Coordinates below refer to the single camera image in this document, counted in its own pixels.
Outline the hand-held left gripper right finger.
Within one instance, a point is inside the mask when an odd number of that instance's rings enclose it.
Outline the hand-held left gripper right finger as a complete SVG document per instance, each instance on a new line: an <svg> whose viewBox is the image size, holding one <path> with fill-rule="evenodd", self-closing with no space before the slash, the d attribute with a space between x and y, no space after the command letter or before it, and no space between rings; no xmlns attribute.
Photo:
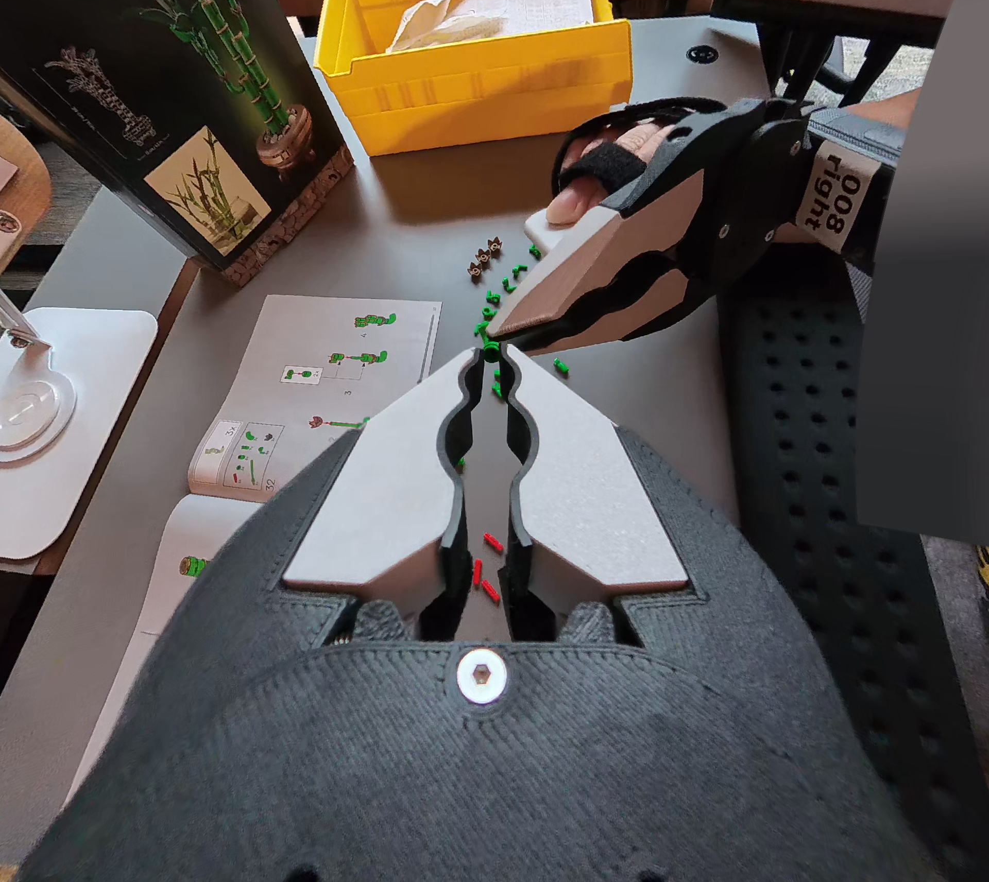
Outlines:
<svg viewBox="0 0 989 882"><path fill-rule="evenodd" d="M686 568L616 425L513 346L501 355L509 496L501 593L515 641L552 641L584 602L680 596Z"/></svg>

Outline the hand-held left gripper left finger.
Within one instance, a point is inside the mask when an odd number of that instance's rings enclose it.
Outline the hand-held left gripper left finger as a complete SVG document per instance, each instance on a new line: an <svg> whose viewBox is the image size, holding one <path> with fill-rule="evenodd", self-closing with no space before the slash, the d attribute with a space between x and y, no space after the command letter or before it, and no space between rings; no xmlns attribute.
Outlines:
<svg viewBox="0 0 989 882"><path fill-rule="evenodd" d="M300 591L388 600L454 639L471 588L463 480L481 351L461 352L356 436L283 573Z"/></svg>

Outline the lego instruction booklet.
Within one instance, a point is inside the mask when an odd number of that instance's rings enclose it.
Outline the lego instruction booklet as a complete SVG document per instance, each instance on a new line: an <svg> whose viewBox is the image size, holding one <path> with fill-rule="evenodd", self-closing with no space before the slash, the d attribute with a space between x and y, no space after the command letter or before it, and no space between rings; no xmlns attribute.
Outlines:
<svg viewBox="0 0 989 882"><path fill-rule="evenodd" d="M315 456L428 375L441 304L267 296L241 366L192 455L122 663L70 786L104 750L130 689L210 558Z"/></svg>

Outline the black lego set box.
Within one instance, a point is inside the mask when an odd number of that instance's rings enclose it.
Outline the black lego set box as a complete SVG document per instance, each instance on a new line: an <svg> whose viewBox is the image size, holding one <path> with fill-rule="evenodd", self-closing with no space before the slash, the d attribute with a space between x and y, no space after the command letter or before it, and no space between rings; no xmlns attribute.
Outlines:
<svg viewBox="0 0 989 882"><path fill-rule="evenodd" d="M350 172L277 0L1 0L2 95L244 285Z"/></svg>

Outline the white stand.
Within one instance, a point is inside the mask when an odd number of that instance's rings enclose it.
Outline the white stand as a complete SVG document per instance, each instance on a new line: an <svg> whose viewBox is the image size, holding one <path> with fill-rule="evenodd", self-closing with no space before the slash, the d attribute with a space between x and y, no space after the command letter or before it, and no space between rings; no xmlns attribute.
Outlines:
<svg viewBox="0 0 989 882"><path fill-rule="evenodd" d="M68 526L156 332L143 310L22 313L2 296L4 572L29 572Z"/></svg>

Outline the yellow plastic bin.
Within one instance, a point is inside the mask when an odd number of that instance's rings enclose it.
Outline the yellow plastic bin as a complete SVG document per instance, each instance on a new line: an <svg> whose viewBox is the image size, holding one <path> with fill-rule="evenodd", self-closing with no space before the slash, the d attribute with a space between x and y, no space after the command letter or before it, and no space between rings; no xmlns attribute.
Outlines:
<svg viewBox="0 0 989 882"><path fill-rule="evenodd" d="M371 157L558 134L628 101L630 22L385 53L420 0L325 0L315 67Z"/></svg>

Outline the person's right hand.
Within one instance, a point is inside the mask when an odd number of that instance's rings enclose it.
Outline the person's right hand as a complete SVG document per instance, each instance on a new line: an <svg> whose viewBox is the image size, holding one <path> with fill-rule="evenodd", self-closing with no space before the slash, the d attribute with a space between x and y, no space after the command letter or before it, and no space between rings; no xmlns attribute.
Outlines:
<svg viewBox="0 0 989 882"><path fill-rule="evenodd" d="M585 151L594 150L607 143L621 147L647 164L673 130L674 124L661 126L657 121L649 120L639 122L625 132L620 132L618 127L611 126L594 136L580 137L570 143L562 160L562 170L569 169ZM595 178L589 176L575 178L569 186L562 188L547 207L547 221L551 226L572 226L588 209L599 205L606 195L606 190Z"/></svg>

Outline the wooden display board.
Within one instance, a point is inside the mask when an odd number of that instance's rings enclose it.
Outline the wooden display board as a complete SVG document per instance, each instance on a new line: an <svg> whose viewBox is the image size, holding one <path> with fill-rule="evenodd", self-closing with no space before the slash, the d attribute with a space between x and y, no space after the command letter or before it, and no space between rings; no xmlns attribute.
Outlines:
<svg viewBox="0 0 989 882"><path fill-rule="evenodd" d="M52 201L43 159L28 139L1 119L1 269L5 270Z"/></svg>

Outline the black perforated pad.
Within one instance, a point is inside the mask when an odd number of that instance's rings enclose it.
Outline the black perforated pad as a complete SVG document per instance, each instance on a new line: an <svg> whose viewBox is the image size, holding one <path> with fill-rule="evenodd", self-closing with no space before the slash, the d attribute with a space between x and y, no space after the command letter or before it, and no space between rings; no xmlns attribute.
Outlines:
<svg viewBox="0 0 989 882"><path fill-rule="evenodd" d="M987 786L916 534L859 524L862 326L847 278L771 265L719 301L743 531L950 880L987 880Z"/></svg>

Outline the scatter of green lego clips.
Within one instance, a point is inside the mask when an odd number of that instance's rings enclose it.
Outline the scatter of green lego clips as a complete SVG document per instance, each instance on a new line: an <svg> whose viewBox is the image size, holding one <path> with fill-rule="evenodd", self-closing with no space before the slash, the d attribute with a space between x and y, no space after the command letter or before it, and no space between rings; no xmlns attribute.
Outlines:
<svg viewBox="0 0 989 882"><path fill-rule="evenodd" d="M488 290L485 298L486 304L482 308L481 321L488 321L489 324L493 322L493 320L496 318L498 314L499 308L501 307L501 298L504 295L513 294L521 279L520 278L521 273L526 271L528 271L527 264L517 263L513 265L513 268L511 269L510 277L506 275L502 277L501 279L502 293L497 293ZM504 385L501 383L501 362L499 362L496 365L497 368L493 373L493 382L492 382L491 390L499 400L504 402L506 401L506 397L505 397L505 391L503 390Z"/></svg>

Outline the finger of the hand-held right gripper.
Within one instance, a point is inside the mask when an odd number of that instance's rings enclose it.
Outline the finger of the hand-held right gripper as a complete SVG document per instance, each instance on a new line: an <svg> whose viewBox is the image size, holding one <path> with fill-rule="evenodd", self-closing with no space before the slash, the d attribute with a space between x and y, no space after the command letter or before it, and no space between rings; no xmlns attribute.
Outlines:
<svg viewBox="0 0 989 882"><path fill-rule="evenodd" d="M605 286L638 255L662 255L679 269L671 252L702 197L703 171L698 171L630 217L604 205L591 209L521 283L488 335L499 342L531 342L532 330L560 319L579 295Z"/></svg>
<svg viewBox="0 0 989 882"><path fill-rule="evenodd" d="M667 328L711 297L662 255L638 255L605 286L579 295L562 317L531 333L534 353L631 340Z"/></svg>

